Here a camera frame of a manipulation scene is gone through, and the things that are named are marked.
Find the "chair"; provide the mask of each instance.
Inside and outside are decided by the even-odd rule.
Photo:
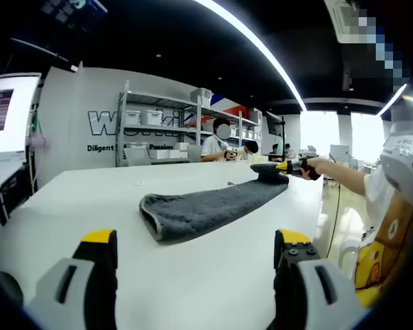
[[[202,154],[202,147],[197,144],[188,145],[188,158],[190,163],[200,163],[200,155]]]
[[[131,146],[124,148],[128,166],[151,165],[150,157],[145,146]]]

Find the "ceiling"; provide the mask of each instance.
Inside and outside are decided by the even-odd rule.
[[[193,0],[100,2],[108,14],[85,43],[81,39],[71,42],[57,37],[43,39],[44,46],[81,59],[84,66],[144,72],[211,89],[248,107],[299,113],[298,105],[275,105],[275,101],[291,99],[293,95],[255,46],[224,19]],[[375,61],[373,49],[365,45],[337,42],[323,0],[216,2],[264,42],[302,98],[359,98],[379,102],[390,99],[392,86],[385,83],[383,63]],[[43,1],[24,10],[39,11],[40,3]],[[15,34],[17,24],[31,24],[31,29],[18,30],[22,39],[30,38],[29,33],[38,36],[43,31],[40,21],[35,24],[21,16],[20,13],[15,20],[14,29],[9,27],[7,32]],[[44,71],[50,65],[61,66],[60,60],[45,54],[36,57],[29,54],[33,50],[20,45],[6,43],[3,48],[0,61],[7,72],[29,71],[35,65]],[[345,69],[350,70],[353,91],[343,91]],[[344,109],[345,105],[326,106]],[[321,105],[309,104],[308,108],[318,109]],[[367,112],[378,110],[370,108]]]

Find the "gray towel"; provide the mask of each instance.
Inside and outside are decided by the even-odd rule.
[[[278,175],[186,195],[150,194],[139,209],[155,240],[186,241],[247,215],[285,191],[288,183],[287,176]]]

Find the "window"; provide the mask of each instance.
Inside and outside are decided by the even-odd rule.
[[[319,155],[329,155],[330,145],[339,144],[338,116],[334,111],[301,113],[301,148],[311,145]]]
[[[364,162],[378,160],[384,144],[381,117],[352,113],[352,156]]]

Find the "floor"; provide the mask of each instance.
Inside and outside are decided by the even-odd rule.
[[[338,195],[340,196],[339,209],[335,224]],[[365,197],[351,192],[344,186],[341,186],[339,194],[337,182],[330,182],[323,187],[321,211],[313,241],[320,256],[327,256],[333,233],[332,247],[328,258],[338,265],[341,244],[348,239],[361,241],[362,234],[370,226],[372,223],[366,212]],[[353,255],[344,258],[342,267],[344,271],[349,268],[352,257]]]

